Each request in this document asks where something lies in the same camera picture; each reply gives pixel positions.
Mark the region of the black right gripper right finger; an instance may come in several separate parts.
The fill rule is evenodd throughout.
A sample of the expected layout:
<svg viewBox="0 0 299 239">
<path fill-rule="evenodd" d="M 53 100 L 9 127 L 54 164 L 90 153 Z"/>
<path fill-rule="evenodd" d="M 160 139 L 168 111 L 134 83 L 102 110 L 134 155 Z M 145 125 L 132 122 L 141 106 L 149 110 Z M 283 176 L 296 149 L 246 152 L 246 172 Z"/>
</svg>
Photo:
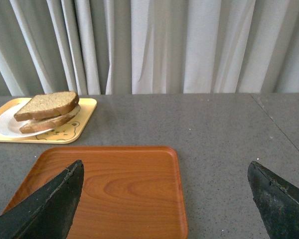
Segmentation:
<svg viewBox="0 0 299 239">
<path fill-rule="evenodd" d="M 269 237 L 299 239 L 299 188 L 256 161 L 247 177 Z"/>
</svg>

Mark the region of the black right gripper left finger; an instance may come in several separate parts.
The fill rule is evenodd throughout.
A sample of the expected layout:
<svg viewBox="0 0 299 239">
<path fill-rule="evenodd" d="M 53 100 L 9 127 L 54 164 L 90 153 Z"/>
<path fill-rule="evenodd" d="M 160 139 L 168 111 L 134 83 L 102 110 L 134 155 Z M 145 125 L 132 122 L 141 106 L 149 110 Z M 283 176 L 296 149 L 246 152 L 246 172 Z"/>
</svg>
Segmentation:
<svg viewBox="0 0 299 239">
<path fill-rule="evenodd" d="M 0 216 L 0 239 L 65 239 L 73 224 L 84 181 L 76 160 Z"/>
</svg>

